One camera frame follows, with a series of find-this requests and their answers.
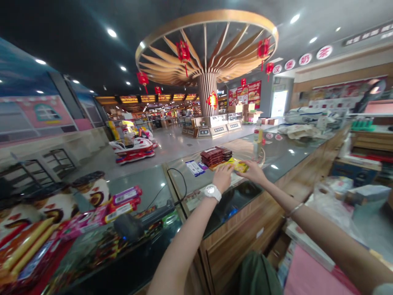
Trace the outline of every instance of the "watch face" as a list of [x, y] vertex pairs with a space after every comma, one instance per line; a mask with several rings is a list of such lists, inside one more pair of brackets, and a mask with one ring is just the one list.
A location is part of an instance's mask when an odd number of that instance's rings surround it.
[[208, 194], [214, 193], [214, 186], [207, 186], [207, 187], [206, 187], [206, 192], [207, 192]]

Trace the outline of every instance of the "hand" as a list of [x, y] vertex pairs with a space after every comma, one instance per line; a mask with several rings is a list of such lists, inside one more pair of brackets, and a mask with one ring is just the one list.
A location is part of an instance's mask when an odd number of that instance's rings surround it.
[[217, 168], [213, 177], [213, 184], [218, 188], [221, 194], [230, 186], [230, 174], [233, 171], [232, 165], [222, 165]]
[[245, 173], [237, 172], [237, 175], [247, 178], [257, 184], [260, 184], [262, 187], [264, 187], [269, 182], [269, 180], [267, 180], [265, 174], [263, 173], [262, 168], [258, 166], [257, 162], [247, 160], [240, 161], [239, 163], [244, 163], [249, 168]]

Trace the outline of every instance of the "kiddie ride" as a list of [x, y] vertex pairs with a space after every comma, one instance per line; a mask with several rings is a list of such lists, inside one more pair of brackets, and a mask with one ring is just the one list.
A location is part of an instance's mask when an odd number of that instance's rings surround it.
[[143, 127], [134, 128], [131, 121], [122, 121], [119, 126], [123, 131], [124, 140], [109, 143], [117, 155], [116, 163], [122, 165], [155, 155], [154, 149], [158, 145], [151, 131]]

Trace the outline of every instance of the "glass countertop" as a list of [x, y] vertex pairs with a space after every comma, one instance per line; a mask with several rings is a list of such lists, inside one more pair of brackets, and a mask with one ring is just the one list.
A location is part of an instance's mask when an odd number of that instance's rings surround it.
[[[265, 154], [265, 162], [261, 168], [266, 177], [275, 183], [326, 142], [326, 139], [303, 138], [294, 140], [284, 134], [277, 135], [277, 133], [265, 131], [266, 144], [264, 146], [253, 142], [253, 134], [225, 143], [222, 146], [230, 149], [233, 152], [232, 156], [237, 160], [261, 162], [263, 154]], [[212, 183], [214, 176], [214, 172], [208, 169], [204, 174], [195, 177], [185, 164], [192, 160], [197, 163], [201, 162], [200, 152], [167, 164], [169, 168], [179, 170], [185, 178], [187, 197], [183, 205], [187, 206], [189, 212], [192, 212], [204, 197], [203, 190]], [[185, 186], [181, 175], [174, 170], [170, 170], [169, 173], [177, 188], [178, 195], [183, 196]], [[232, 173], [231, 187], [223, 194], [220, 203], [215, 208], [206, 227], [204, 237], [209, 236], [262, 192], [263, 189], [258, 185]]]
[[[162, 166], [108, 182], [112, 195], [135, 185], [143, 191], [136, 212], [146, 210], [152, 203], [161, 207], [172, 199]], [[76, 197], [83, 211], [92, 209], [81, 195], [76, 194]], [[127, 244], [126, 239], [119, 237], [113, 223], [79, 236], [51, 277], [44, 294], [136, 293], [151, 281], [166, 248], [182, 225], [177, 211], [172, 214], [162, 227], [134, 243]]]

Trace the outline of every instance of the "white watch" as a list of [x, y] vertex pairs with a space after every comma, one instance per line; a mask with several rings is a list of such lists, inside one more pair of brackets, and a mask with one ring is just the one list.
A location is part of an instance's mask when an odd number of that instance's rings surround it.
[[206, 195], [206, 197], [216, 198], [217, 202], [219, 202], [221, 200], [221, 193], [214, 184], [209, 184], [205, 188], [205, 195]]

